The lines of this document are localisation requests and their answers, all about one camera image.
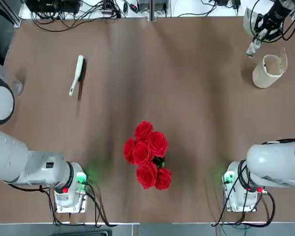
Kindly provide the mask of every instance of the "wire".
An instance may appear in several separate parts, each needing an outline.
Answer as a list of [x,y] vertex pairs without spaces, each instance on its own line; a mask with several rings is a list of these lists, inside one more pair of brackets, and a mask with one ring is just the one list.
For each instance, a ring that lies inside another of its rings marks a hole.
[[170,7],[170,11],[171,11],[171,17],[172,17],[172,0],[169,0],[169,7]]
[[214,5],[211,5],[210,3],[204,3],[203,0],[200,0],[200,1],[202,2],[203,5],[214,6]]
[[126,15],[123,13],[123,11],[120,9],[120,7],[119,7],[118,3],[116,2],[116,0],[113,0],[113,1],[115,2],[115,8],[116,8],[116,6],[117,6],[118,9],[119,9],[119,12],[122,13],[122,15],[124,16],[124,18],[127,18]]
[[245,206],[246,206],[246,201],[247,201],[247,195],[248,195],[248,188],[246,188],[246,196],[245,196],[244,205],[243,205],[243,207],[242,207],[241,219],[240,219],[239,221],[237,221],[237,222],[235,223],[235,225],[240,225],[240,224],[242,223],[242,221],[244,220],[244,218],[245,218],[245,215],[246,215],[246,213],[245,213]]
[[255,227],[255,228],[264,228],[264,227],[268,226],[269,224],[271,224],[271,222],[274,219],[274,215],[275,215],[275,200],[274,200],[272,194],[270,194],[269,192],[267,192],[266,195],[268,195],[271,198],[271,201],[272,201],[272,213],[271,213],[270,218],[267,220],[267,222],[265,224],[262,224],[262,225],[255,225],[255,224],[250,224],[250,223],[243,223],[243,225],[247,225],[247,226]]
[[290,27],[295,23],[295,19],[293,20],[293,22],[291,23],[291,25],[288,27],[288,29],[282,34],[282,38],[283,40],[285,41],[288,41],[295,33],[295,27],[294,27],[294,30],[292,31],[291,35],[288,37],[288,38],[285,38],[284,35],[287,33],[287,31],[290,29]]
[[[106,215],[102,213],[102,210],[104,212],[104,208],[103,208],[103,205],[101,204],[101,206],[98,205],[98,203],[96,202],[95,200],[95,192],[94,192],[94,189],[93,187],[87,183],[88,186],[91,187],[91,190],[92,190],[92,193],[94,196],[92,196],[90,193],[86,193],[87,196],[89,196],[92,201],[94,202],[95,204],[95,209],[97,208],[98,211],[99,211],[99,215],[98,217],[96,217],[96,214],[95,214],[95,228],[99,228],[100,226],[97,226],[97,222],[98,222],[98,219],[99,219],[99,216],[101,216],[103,222],[108,226],[108,227],[115,227],[117,225],[110,225],[107,221],[107,218],[106,218]],[[24,192],[41,192],[41,193],[45,193],[47,196],[48,196],[48,203],[49,203],[49,208],[50,208],[50,211],[52,213],[52,217],[53,217],[53,224],[55,226],[87,226],[86,224],[84,223],[81,223],[81,224],[64,224],[62,222],[60,222],[56,216],[56,206],[54,207],[53,206],[53,203],[52,203],[52,200],[51,200],[51,197],[50,197],[50,193],[48,191],[51,190],[51,188],[42,188],[42,185],[40,185],[40,187],[38,189],[27,189],[27,188],[21,188],[21,187],[18,187],[18,186],[15,186],[13,184],[9,184],[9,186],[11,186],[12,188],[14,189],[17,189],[17,190],[21,190],[21,191],[24,191]]]
[[[97,18],[94,18],[94,19],[88,19],[86,21],[83,21],[83,22],[79,22],[77,23],[78,20],[80,19],[83,19],[85,18],[86,16],[88,16],[90,18],[91,14],[94,13],[95,11],[97,10],[100,10],[100,8],[104,7],[104,1],[100,1],[98,2],[96,5],[90,5],[86,2],[84,2],[85,4],[91,6],[91,8],[84,12],[84,14],[82,14],[81,16],[77,17],[74,22],[71,24],[71,25],[67,25],[63,20],[64,20],[64,12],[59,12],[57,15],[54,13],[53,15],[49,14],[47,15],[46,13],[42,13],[42,12],[35,12],[35,14],[37,14],[41,19],[44,19],[44,20],[51,20],[50,22],[47,22],[47,23],[44,23],[44,22],[39,22],[37,21],[34,16],[33,16],[33,13],[31,13],[31,19],[33,20],[33,23],[40,29],[44,30],[44,31],[48,31],[48,32],[64,32],[64,31],[67,31],[67,30],[70,30],[70,29],[74,29],[76,28],[77,26],[80,26],[81,24],[84,24],[86,22],[92,22],[92,21],[95,21],[97,19],[111,19],[113,17],[116,17],[116,13],[111,15],[110,17],[97,17]],[[122,11],[120,10],[119,6],[116,5],[116,3],[114,3],[114,0],[109,0],[109,3],[113,4],[113,7],[115,8],[115,11],[119,11],[122,13]],[[41,25],[47,25],[47,24],[50,24],[52,22],[55,22],[57,20],[60,20],[61,23],[65,26],[65,29],[59,29],[59,30],[51,30],[51,29],[46,29],[44,27],[42,27]]]
[[6,14],[1,8],[0,8],[0,15],[14,25],[14,22],[12,21],[11,17],[8,14]]
[[18,186],[15,186],[13,184],[9,184],[12,188],[15,188],[17,190],[21,190],[21,191],[24,191],[24,192],[40,192],[40,191],[43,191],[43,190],[46,190],[46,189],[50,189],[50,188],[42,188],[42,186],[40,185],[39,188],[37,189],[30,189],[30,188],[20,188]]
[[211,5],[212,6],[212,9],[208,12],[205,12],[205,13],[199,13],[199,14],[196,14],[196,13],[183,13],[183,14],[180,14],[179,16],[177,17],[180,17],[180,16],[184,16],[184,15],[193,15],[193,16],[201,16],[201,15],[206,15],[208,16],[212,11],[214,11],[216,9],[216,3],[214,5]]
[[[254,31],[252,30],[252,24],[251,24],[251,22],[252,22],[252,14],[253,14],[254,9],[255,9],[256,5],[258,4],[258,2],[260,2],[260,0],[257,0],[257,1],[255,2],[254,6],[252,7],[252,10],[251,10],[251,13],[250,13],[250,21],[249,21],[250,31],[251,31],[252,35],[254,36],[254,39],[257,38],[258,34],[257,34],[257,35],[254,34]],[[293,36],[293,34],[295,33],[295,28],[294,28],[292,34],[291,34],[287,39],[284,38],[284,35],[289,31],[289,29],[291,28],[291,26],[292,26],[294,23],[295,23],[295,19],[293,20],[293,22],[291,23],[291,25],[287,28],[287,30],[286,30],[284,33],[281,33],[281,35],[278,35],[278,38],[277,38],[277,39],[274,39],[274,40],[272,40],[272,41],[268,41],[268,40],[265,41],[264,39],[258,39],[258,40],[261,41],[261,42],[263,42],[263,43],[274,43],[274,42],[280,40],[281,38],[283,38],[285,41],[287,41],[287,40],[289,40],[289,39]]]
[[90,193],[86,193],[86,195],[92,199],[92,201],[94,202],[95,204],[95,207],[97,208],[97,210],[99,211],[99,214],[100,214],[100,217],[102,218],[103,222],[105,223],[106,226],[108,227],[115,227],[117,225],[111,225],[108,223],[107,219],[106,219],[106,216],[103,215],[103,212],[101,211],[100,209],[100,206],[98,205],[97,201],[95,200],[95,197],[93,197]]
[[224,213],[224,211],[225,211],[225,208],[226,208],[227,202],[228,202],[228,200],[229,200],[229,198],[230,198],[230,195],[231,195],[231,193],[232,193],[232,191],[233,191],[233,189],[234,189],[234,187],[235,187],[235,184],[236,184],[237,181],[239,180],[239,176],[243,173],[243,171],[244,171],[246,168],[247,168],[247,166],[245,166],[245,167],[240,171],[238,177],[237,177],[236,180],[234,181],[234,183],[233,183],[233,185],[232,185],[232,187],[231,187],[231,189],[230,189],[230,192],[229,192],[228,195],[227,195],[227,198],[226,198],[226,201],[225,201],[225,203],[224,203],[224,206],[223,206],[223,209],[222,209],[222,212],[221,212],[220,218],[218,219],[218,221],[217,221],[216,223],[211,224],[212,227],[216,227],[216,226],[218,226],[218,224],[221,222],[221,219],[222,219],[222,217],[223,217],[223,213]]

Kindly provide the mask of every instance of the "table surface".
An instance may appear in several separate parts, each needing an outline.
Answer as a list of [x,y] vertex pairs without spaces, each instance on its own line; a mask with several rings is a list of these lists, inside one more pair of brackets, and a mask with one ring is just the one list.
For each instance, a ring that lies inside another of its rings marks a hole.
[[[232,17],[106,20],[62,33],[22,23],[5,66],[25,89],[0,129],[31,150],[79,162],[97,182],[110,222],[213,222],[229,163],[245,159],[252,144],[295,138],[295,35],[263,44],[252,59],[245,54],[250,40],[242,20]],[[287,72],[271,87],[256,88],[252,70],[282,46]],[[80,102],[77,91],[68,95],[78,55],[88,60]],[[123,158],[125,141],[144,119],[168,140],[172,183],[164,191],[144,190]],[[268,190],[274,221],[295,222],[295,189]],[[226,214],[227,221],[239,217]],[[94,222],[91,202],[72,220]],[[264,206],[246,220],[266,221]],[[0,181],[0,223],[51,221],[44,194]]]

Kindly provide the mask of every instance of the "black device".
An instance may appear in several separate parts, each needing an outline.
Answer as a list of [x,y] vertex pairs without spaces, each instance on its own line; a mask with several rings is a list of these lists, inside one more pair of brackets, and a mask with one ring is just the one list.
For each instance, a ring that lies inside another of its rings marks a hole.
[[31,12],[71,12],[77,13],[79,0],[26,0],[26,6]]
[[232,0],[233,9],[239,9],[240,7],[240,0]]
[[135,13],[138,13],[138,12],[139,12],[139,9],[138,9],[135,5],[133,5],[132,3],[129,4],[129,7],[130,7],[130,9],[131,9],[132,11],[134,11]]
[[218,6],[227,6],[228,0],[216,0]]
[[128,12],[128,3],[126,1],[123,3],[123,12],[124,13]]

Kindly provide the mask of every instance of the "connector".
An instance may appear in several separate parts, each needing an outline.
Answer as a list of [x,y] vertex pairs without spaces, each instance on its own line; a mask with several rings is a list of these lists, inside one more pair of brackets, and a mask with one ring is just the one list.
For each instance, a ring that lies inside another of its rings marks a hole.
[[130,9],[131,9],[133,12],[135,12],[135,13],[138,13],[138,12],[139,12],[139,9],[138,9],[135,5],[133,5],[133,4],[129,4],[129,7],[130,7]]
[[83,189],[76,189],[76,190],[75,190],[75,193],[76,193],[76,194],[79,194],[79,195],[83,195],[83,196],[86,195],[86,191],[83,190]]

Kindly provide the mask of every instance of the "cable bundle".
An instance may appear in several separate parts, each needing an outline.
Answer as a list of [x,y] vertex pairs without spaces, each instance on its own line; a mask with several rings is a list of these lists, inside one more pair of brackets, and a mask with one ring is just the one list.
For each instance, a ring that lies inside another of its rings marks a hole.
[[[241,162],[240,162],[240,165],[238,166],[238,177],[237,177],[236,180],[234,181],[234,183],[233,183],[233,185],[232,185],[232,187],[231,187],[231,189],[230,189],[230,192],[229,192],[228,195],[227,195],[226,201],[225,201],[225,203],[224,203],[224,206],[223,206],[223,209],[222,209],[222,212],[221,212],[221,215],[220,215],[218,221],[217,221],[216,223],[214,223],[214,224],[211,224],[212,227],[216,227],[216,226],[218,226],[218,225],[221,223],[221,220],[222,220],[222,217],[223,217],[223,214],[224,214],[224,211],[225,211],[225,208],[226,208],[227,202],[228,202],[228,200],[229,200],[229,198],[230,198],[230,195],[231,195],[232,191],[234,191],[235,184],[236,184],[237,181],[242,177],[242,173],[243,173],[243,172],[246,170],[246,168],[247,168],[247,165],[245,165],[243,168],[241,168],[244,162],[245,162],[245,160],[244,160],[244,161],[241,161]],[[246,189],[246,196],[245,196],[245,200],[244,200],[244,206],[246,205],[247,193],[248,193],[248,188]],[[241,214],[241,218],[240,218],[238,221],[236,221],[235,223],[222,223],[222,225],[239,226],[239,225],[243,224],[243,225],[245,225],[245,226],[255,227],[255,228],[263,228],[263,227],[268,226],[268,225],[273,221],[273,219],[274,219],[274,215],[275,215],[275,201],[274,201],[273,196],[272,196],[269,192],[267,192],[266,195],[268,195],[268,196],[271,198],[271,201],[272,201],[272,213],[271,213],[271,216],[267,219],[267,222],[266,222],[265,224],[260,224],[260,225],[258,225],[258,224],[243,223],[243,221],[244,221],[244,219],[245,219],[245,212],[244,212],[244,207],[243,207],[242,214]],[[257,207],[257,205],[259,204],[259,202],[260,202],[262,196],[263,196],[263,195],[261,195],[261,196],[258,198],[256,204],[254,205],[253,209],[252,209],[250,212],[252,212],[252,211]]]
[[[89,183],[85,183],[87,186],[90,187],[91,191],[92,191],[92,194],[87,192],[86,195],[91,198],[91,200],[94,202],[94,206],[95,206],[95,225],[94,225],[94,230],[97,229],[97,228],[100,228],[101,226],[98,225],[98,220],[99,220],[99,216],[102,218],[103,222],[105,223],[106,226],[108,227],[115,227],[117,225],[111,225],[109,224],[108,220],[107,220],[107,217],[106,217],[106,213],[105,213],[105,210],[104,210],[104,207],[102,205],[102,203],[100,202],[100,205],[97,203],[96,201],[96,198],[95,198],[95,191],[94,191],[94,188],[91,184]],[[82,223],[82,224],[64,224],[62,222],[60,222],[58,219],[57,219],[57,216],[56,216],[56,205],[53,205],[53,202],[51,200],[51,197],[50,197],[50,190],[51,188],[42,188],[42,186],[40,186],[38,189],[26,189],[26,188],[20,188],[20,187],[17,187],[13,184],[9,184],[12,188],[15,188],[17,190],[21,190],[21,191],[24,191],[24,192],[41,192],[41,193],[45,193],[47,196],[48,196],[48,202],[49,202],[49,208],[50,208],[50,211],[52,213],[52,216],[53,216],[53,224],[55,226],[85,226],[87,227],[86,224]]]
[[[66,30],[70,30],[70,29],[74,29],[77,26],[87,23],[87,22],[92,22],[95,21],[97,19],[111,19],[111,18],[121,18],[121,13],[123,14],[123,12],[121,11],[121,9],[119,8],[116,0],[101,0],[100,2],[98,2],[95,5],[90,5],[82,0],[80,0],[80,2],[83,2],[84,4],[90,6],[91,8],[89,10],[87,10],[86,12],[84,12],[81,16],[76,17],[76,14],[72,14],[73,18],[74,18],[74,22],[71,25],[67,25],[63,20],[65,20],[65,12],[57,12],[57,13],[43,13],[43,12],[32,12],[31,13],[31,19],[33,20],[34,24],[39,27],[42,30],[48,31],[48,32],[64,32]],[[98,17],[98,18],[94,18],[94,19],[89,19],[90,16],[98,11],[98,10],[102,10],[105,9],[106,7],[110,7],[113,11],[113,14],[110,17]],[[38,20],[36,20],[36,17],[34,17],[34,14],[36,14],[36,16],[39,16],[40,19],[43,20],[49,20],[48,22],[40,22]],[[83,20],[84,18],[86,18],[88,16],[88,19],[82,22],[78,22],[78,20]],[[48,25],[51,24],[55,21],[60,20],[61,23],[65,26],[65,29],[59,29],[59,30],[50,30],[50,29],[46,29],[44,27],[42,27],[41,25]]]

